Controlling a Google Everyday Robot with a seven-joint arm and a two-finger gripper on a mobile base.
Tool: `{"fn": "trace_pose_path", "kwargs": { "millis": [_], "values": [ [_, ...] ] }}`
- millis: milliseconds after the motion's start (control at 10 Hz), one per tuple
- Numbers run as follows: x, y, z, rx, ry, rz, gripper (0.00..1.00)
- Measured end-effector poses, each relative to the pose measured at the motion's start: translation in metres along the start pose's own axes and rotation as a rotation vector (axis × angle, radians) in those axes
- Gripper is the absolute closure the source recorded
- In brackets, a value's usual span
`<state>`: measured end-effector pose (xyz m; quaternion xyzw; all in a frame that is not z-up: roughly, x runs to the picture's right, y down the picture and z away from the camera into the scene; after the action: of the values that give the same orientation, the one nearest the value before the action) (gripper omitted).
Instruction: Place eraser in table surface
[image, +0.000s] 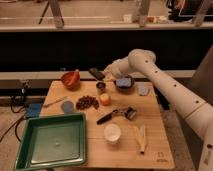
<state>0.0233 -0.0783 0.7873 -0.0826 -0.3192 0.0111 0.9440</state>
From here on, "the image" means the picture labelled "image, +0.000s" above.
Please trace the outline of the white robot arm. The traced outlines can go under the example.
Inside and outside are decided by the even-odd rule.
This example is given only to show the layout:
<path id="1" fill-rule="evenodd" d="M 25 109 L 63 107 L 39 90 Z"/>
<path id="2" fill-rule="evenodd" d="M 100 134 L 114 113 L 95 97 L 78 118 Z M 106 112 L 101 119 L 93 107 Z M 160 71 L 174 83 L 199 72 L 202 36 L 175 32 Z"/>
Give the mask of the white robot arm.
<path id="1" fill-rule="evenodd" d="M 134 72 L 146 76 L 203 140 L 198 171 L 213 171 L 213 106 L 160 70 L 155 61 L 152 51 L 134 49 L 127 57 L 113 61 L 103 72 L 90 69 L 89 73 L 104 81 L 114 81 Z"/>

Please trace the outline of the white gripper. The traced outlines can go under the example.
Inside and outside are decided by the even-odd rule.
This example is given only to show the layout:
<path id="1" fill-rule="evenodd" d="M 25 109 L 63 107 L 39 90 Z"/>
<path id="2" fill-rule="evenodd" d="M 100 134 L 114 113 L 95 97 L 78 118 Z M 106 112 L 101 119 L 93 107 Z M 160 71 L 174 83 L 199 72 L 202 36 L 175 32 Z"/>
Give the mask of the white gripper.
<path id="1" fill-rule="evenodd" d="M 111 66 L 108 65 L 103 73 L 100 72 L 97 68 L 90 68 L 89 73 L 94 76 L 97 80 L 105 80 L 105 81 L 115 81 L 116 77 L 112 74 Z"/>

